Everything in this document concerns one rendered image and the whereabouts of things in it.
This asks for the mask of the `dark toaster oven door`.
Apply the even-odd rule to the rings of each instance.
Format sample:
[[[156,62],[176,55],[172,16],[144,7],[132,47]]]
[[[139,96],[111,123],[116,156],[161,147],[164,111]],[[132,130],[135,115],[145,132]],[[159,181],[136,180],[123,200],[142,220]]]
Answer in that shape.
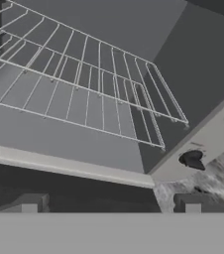
[[[0,206],[26,193],[47,193],[49,212],[161,211],[151,189],[0,164]]]

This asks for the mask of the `black toaster oven knob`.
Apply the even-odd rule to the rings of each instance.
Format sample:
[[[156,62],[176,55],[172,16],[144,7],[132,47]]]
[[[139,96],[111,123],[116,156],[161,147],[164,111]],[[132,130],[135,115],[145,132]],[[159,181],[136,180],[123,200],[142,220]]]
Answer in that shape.
[[[205,167],[201,162],[201,159],[203,157],[203,153],[199,150],[190,150],[187,152],[184,152],[180,157],[179,161],[190,168],[197,169],[200,171],[204,171]]]

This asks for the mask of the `grey toaster oven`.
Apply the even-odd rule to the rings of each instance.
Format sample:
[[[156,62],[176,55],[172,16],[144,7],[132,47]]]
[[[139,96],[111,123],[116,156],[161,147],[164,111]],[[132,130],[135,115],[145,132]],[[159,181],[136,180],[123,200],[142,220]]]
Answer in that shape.
[[[65,176],[127,186],[152,188],[158,182],[175,182],[200,170],[178,159],[187,151],[199,150],[205,169],[224,153],[224,1],[217,0],[12,0],[47,15],[72,28],[155,64],[178,102],[189,124],[156,117],[166,149],[85,129],[50,118],[0,106],[0,164]],[[0,15],[4,25],[21,15],[15,6]],[[36,15],[24,17],[7,28],[23,36],[39,22]],[[28,39],[43,43],[55,25],[44,22]],[[69,33],[61,28],[59,40],[48,44],[63,51]],[[76,34],[67,53],[80,58],[84,38]],[[25,65],[37,46],[27,44],[14,58]],[[139,63],[155,107],[166,110],[147,74]],[[0,97],[19,73],[6,65],[0,71]],[[22,106],[38,76],[26,72],[5,102]],[[55,85],[43,79],[29,108],[43,113]],[[60,84],[50,115],[62,118],[67,111],[70,88]],[[74,93],[69,117],[83,123],[86,91]],[[114,101],[104,98],[105,126],[118,131]],[[141,112],[119,105],[122,132],[133,136],[132,111],[136,132],[147,140]],[[90,94],[88,122],[100,128],[101,100]]]

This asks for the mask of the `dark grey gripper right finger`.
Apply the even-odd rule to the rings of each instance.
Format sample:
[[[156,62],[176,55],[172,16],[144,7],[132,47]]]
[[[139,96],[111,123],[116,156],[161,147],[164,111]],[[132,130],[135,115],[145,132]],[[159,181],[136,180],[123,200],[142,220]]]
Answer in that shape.
[[[175,213],[224,213],[224,202],[209,194],[177,193],[173,202]]]

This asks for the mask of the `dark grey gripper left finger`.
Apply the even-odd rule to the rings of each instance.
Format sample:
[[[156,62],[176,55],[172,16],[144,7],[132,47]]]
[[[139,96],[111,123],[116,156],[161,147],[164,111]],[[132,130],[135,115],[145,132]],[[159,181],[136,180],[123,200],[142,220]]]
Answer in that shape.
[[[47,193],[26,193],[15,201],[0,206],[0,212],[38,213],[50,211]]]

